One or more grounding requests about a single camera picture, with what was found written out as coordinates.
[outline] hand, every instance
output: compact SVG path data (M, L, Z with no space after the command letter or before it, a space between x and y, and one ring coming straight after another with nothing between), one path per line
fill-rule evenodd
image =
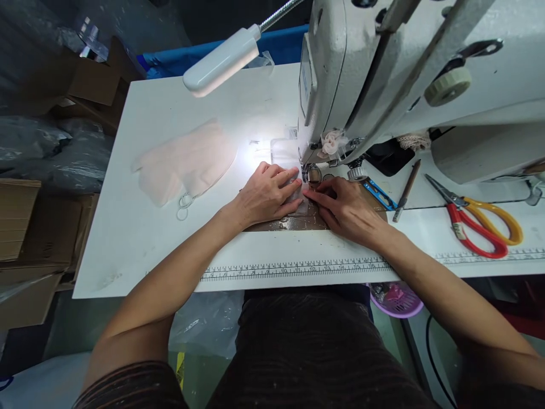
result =
M318 203L320 216L333 233L379 252L397 230L376 214L362 191L359 183L335 177L303 194Z
M284 186L297 175L297 168L283 169L278 165L261 162L246 186L228 206L239 217L242 229L253 224L281 219L297 210L303 199L285 203L303 183L301 179Z

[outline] brown fabric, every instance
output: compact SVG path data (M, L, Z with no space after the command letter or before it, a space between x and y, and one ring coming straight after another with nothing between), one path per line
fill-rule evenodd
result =
M385 349L361 304L335 294L290 293L249 299L239 319L237 353L209 408L435 408ZM474 405L545 407L545 393L490 387ZM187 408L163 362L118 369L87 389L74 408Z

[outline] red and yellow scissors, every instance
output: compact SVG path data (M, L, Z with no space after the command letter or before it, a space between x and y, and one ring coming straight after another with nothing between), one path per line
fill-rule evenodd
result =
M517 245L522 242L523 234L520 224L518 224L515 218L505 210L490 203L474 201L473 199L467 197L461 198L455 193L447 190L443 185L428 174L426 175L426 178L447 202L448 214L450 215L450 221L452 222L452 228L456 234L456 237L466 248L473 251L473 253L487 258L502 258L508 253L508 245ZM462 210L462 208L466 208L473 216L475 216L482 226L471 219L467 213ZM509 238L500 233L496 226L494 226L479 209L488 210L502 219L507 227L509 227ZM466 224L482 237L490 241L494 245L494 252L486 252L473 244L466 236L463 224Z

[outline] finger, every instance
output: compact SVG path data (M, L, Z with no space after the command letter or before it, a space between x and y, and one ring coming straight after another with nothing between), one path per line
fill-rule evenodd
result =
M265 170L264 175L268 176L270 178L274 178L278 173L282 172L284 168L281 168L277 164L269 166L267 170Z
M322 182L317 188L316 191L318 192L325 192L327 189L333 189L337 191L341 187L341 184L346 179L341 178L339 176L334 177L333 179L328 179L325 182Z
M265 172L265 170L267 170L270 166L271 165L269 165L267 162L261 162L254 174L263 174L263 172Z
M295 213L297 208L301 205L303 199L295 199L293 202L286 203L278 208L274 214L275 219L281 219L284 216L287 216L290 213Z
M337 208L337 202L335 201L335 199L332 199L331 197L323 193L318 193L312 190L303 190L303 194L310 200L318 203L320 206L327 207L330 210Z
M295 193L297 189L301 187L302 184L303 184L303 181L301 179L295 179L289 185L281 188L280 193L282 193L282 197L284 198L284 200L286 200L293 193Z
M333 179L328 179L324 182L321 182L320 185L316 188L316 191L317 192L325 192L327 189L330 189L331 188L331 184L333 183L333 181L335 180L335 178Z
M294 167L291 169L281 171L273 179L277 182L278 186L282 186L284 183L286 183L288 180L290 180L293 176L297 175L298 173L299 173L299 168Z
M320 216L322 216L322 219L328 224L332 232L337 233L341 231L341 225L329 209L320 206L319 213Z

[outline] elastic ear loop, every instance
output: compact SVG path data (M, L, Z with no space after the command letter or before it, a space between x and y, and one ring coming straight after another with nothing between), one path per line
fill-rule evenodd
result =
M192 205L193 201L195 201L195 198L191 196L189 193L184 193L182 198L179 201L180 208L188 208Z
M178 212L176 213L176 218L180 222L183 222L185 219L187 219L188 216L189 216L189 210L187 208L178 209Z
M189 216L189 210L188 207L190 207L193 204L193 201L195 198L191 196L189 193L184 193L180 201L178 202L180 209L176 213L176 218L183 222L187 217Z

